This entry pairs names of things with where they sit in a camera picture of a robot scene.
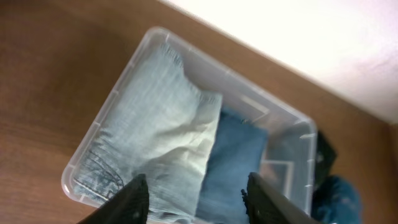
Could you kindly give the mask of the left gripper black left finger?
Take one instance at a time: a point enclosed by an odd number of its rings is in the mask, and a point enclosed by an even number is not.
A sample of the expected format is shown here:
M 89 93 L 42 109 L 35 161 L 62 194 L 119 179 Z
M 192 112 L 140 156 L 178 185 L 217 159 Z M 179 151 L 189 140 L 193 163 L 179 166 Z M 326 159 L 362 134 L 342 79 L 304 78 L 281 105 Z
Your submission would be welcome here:
M 78 224 L 146 224 L 149 188 L 145 174 L 139 174 L 111 200 Z

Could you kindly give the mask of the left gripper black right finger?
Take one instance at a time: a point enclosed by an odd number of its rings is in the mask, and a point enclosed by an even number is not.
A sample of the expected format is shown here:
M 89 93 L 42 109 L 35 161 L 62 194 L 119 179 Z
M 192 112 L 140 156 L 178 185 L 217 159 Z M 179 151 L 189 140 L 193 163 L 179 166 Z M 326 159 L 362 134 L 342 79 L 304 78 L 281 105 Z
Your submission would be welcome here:
M 246 190 L 241 193 L 250 224 L 319 224 L 256 172 L 248 175 Z

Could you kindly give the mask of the dark blue jeans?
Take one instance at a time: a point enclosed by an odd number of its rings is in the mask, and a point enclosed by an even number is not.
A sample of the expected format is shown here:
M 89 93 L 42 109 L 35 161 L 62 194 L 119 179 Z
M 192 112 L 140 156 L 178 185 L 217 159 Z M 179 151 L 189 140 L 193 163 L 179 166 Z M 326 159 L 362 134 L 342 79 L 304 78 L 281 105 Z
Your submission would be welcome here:
M 241 191 L 247 187 L 248 175 L 259 170 L 267 140 L 267 130 L 253 125 L 231 108 L 221 109 L 197 218 L 209 223 L 249 222 Z

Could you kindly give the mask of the blue taped garment bundle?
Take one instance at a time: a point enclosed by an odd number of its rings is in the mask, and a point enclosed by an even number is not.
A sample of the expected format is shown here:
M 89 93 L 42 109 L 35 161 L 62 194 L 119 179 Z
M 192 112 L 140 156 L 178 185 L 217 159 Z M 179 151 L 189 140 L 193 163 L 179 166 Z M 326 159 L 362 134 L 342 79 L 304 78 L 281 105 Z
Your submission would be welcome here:
M 362 224 L 361 197 L 347 180 L 331 175 L 313 193 L 311 217 L 320 223 Z

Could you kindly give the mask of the black garment bundle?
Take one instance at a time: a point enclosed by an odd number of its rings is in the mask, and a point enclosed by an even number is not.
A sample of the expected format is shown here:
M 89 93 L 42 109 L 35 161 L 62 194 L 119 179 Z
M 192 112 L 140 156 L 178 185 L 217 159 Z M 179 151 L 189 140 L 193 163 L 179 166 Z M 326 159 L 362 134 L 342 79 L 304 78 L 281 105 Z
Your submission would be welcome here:
M 317 151 L 315 154 L 314 188 L 317 189 L 329 176 L 337 153 L 322 132 L 317 133 Z

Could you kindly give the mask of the light blue jeans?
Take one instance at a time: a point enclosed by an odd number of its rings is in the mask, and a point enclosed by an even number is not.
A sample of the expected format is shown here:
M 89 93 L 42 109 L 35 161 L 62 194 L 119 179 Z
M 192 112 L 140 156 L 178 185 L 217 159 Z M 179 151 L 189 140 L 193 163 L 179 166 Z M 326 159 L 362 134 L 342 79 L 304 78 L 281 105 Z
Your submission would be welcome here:
M 192 222 L 222 101 L 192 84 L 179 53 L 161 45 L 134 69 L 82 157 L 73 191 L 105 203 L 145 174 L 149 219 Z

